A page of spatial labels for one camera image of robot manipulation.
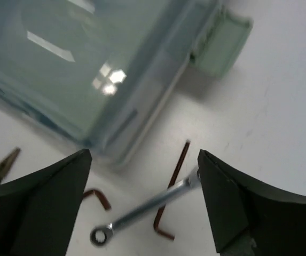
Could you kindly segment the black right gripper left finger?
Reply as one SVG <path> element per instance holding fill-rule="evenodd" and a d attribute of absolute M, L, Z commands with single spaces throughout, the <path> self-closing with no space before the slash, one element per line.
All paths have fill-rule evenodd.
<path fill-rule="evenodd" d="M 88 149 L 0 185 L 0 255 L 65 255 L 89 176 Z"/>

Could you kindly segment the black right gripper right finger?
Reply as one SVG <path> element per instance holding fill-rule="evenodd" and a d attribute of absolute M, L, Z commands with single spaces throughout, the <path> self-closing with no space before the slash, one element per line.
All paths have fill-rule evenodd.
<path fill-rule="evenodd" d="M 200 150 L 199 176 L 220 255 L 306 255 L 306 196 L 264 183 Z"/>

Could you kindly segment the large silver ratchet wrench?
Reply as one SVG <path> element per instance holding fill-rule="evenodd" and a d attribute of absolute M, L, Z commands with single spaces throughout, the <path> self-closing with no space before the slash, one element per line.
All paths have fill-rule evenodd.
<path fill-rule="evenodd" d="M 123 216 L 106 225 L 94 227 L 90 233 L 91 244 L 96 247 L 103 247 L 107 245 L 115 233 L 129 227 L 131 224 L 142 219 L 147 214 L 167 205 L 168 203 L 198 187 L 200 187 L 200 174 L 199 169 L 195 167 L 184 179 L 172 185 L 165 191 L 162 191 L 161 193 L 150 198 Z"/>

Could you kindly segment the green toolbox with clear lid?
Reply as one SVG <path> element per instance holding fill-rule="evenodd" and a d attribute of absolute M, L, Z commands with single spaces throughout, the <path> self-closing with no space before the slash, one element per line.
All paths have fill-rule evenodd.
<path fill-rule="evenodd" d="M 122 165 L 185 68 L 223 77 L 252 27 L 222 1 L 0 1 L 0 109 Z"/>

